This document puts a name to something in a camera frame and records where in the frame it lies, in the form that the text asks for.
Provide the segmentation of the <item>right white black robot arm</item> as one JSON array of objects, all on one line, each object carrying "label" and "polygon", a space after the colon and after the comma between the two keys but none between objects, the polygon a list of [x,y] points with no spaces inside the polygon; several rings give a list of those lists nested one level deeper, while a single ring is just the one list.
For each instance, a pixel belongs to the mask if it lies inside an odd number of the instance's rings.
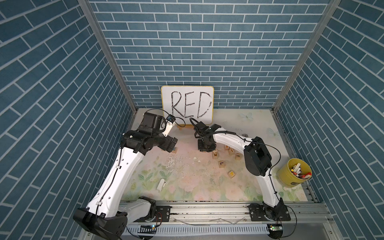
[{"label": "right white black robot arm", "polygon": [[263,195],[264,214],[271,221],[289,221],[291,219],[288,207],[278,196],[272,180],[272,156],[269,145],[256,137],[254,139],[242,137],[230,132],[217,124],[207,126],[194,118],[190,122],[198,139],[198,149],[201,152],[213,152],[217,143],[228,146],[244,155],[247,170],[256,177]]}]

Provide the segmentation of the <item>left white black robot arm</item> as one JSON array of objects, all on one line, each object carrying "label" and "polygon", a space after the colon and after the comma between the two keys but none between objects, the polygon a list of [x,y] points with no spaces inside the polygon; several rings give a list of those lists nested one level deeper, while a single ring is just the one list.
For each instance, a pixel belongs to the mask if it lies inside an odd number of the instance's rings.
[{"label": "left white black robot arm", "polygon": [[151,198],[140,197],[123,211],[119,205],[146,153],[154,147],[169,153],[174,150],[178,140],[169,133],[176,119],[171,114],[164,118],[145,112],[139,127],[123,135],[117,157],[102,186],[85,208],[78,208],[74,213],[74,221],[85,231],[106,240],[119,240],[128,224],[156,218],[156,201]]}]

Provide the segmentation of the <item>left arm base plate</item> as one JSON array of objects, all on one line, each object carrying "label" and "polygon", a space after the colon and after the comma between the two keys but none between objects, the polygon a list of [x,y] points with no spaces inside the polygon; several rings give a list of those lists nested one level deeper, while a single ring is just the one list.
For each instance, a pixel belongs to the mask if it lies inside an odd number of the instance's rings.
[{"label": "left arm base plate", "polygon": [[171,206],[156,206],[155,214],[149,217],[143,217],[136,220],[136,223],[158,223],[159,222],[169,222],[171,214]]}]

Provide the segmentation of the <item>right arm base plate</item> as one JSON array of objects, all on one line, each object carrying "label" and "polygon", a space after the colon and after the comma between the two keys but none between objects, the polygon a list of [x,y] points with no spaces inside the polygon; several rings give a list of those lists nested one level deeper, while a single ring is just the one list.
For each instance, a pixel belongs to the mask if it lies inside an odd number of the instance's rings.
[{"label": "right arm base plate", "polygon": [[252,222],[286,222],[291,220],[287,206],[281,203],[275,207],[271,207],[266,204],[250,204],[248,209]]}]

